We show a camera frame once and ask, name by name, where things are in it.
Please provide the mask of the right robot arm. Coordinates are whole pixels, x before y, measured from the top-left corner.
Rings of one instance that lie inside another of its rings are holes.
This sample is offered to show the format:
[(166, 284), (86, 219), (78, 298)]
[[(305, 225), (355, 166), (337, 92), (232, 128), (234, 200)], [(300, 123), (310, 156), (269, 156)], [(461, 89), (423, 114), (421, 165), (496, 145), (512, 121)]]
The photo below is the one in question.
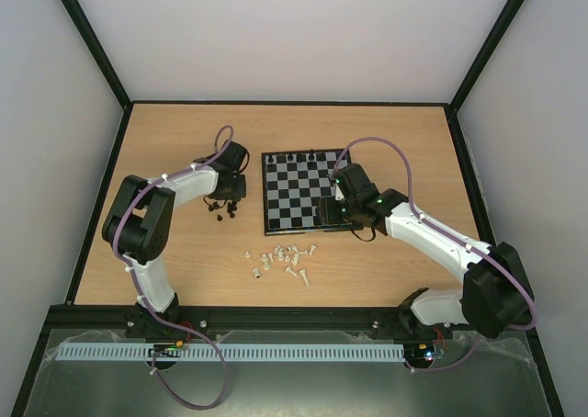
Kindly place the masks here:
[(332, 173), (330, 182), (335, 194), (321, 199), (322, 220), (348, 222), (405, 242), (459, 282), (458, 289), (424, 288), (408, 298), (409, 308), (401, 313), (408, 334), (418, 336), (433, 325), (449, 323), (496, 338), (506, 329), (533, 324), (524, 320), (532, 298), (513, 274), (522, 262), (510, 244), (471, 239), (429, 217), (403, 193), (379, 191), (357, 163)]

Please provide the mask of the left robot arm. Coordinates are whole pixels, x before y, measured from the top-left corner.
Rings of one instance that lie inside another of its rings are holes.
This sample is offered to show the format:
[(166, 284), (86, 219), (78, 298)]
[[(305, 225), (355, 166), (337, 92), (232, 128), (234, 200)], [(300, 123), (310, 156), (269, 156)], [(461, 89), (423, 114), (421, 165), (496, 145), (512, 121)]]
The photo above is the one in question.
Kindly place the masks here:
[(137, 302), (127, 321), (129, 337), (176, 337), (167, 324), (180, 319), (179, 299), (172, 289), (162, 254), (174, 210), (201, 198), (210, 211), (226, 209), (235, 217), (246, 196), (244, 170), (250, 153), (226, 141), (215, 153), (197, 159), (187, 169), (153, 179), (125, 177), (102, 227), (102, 238), (123, 263), (137, 289)]

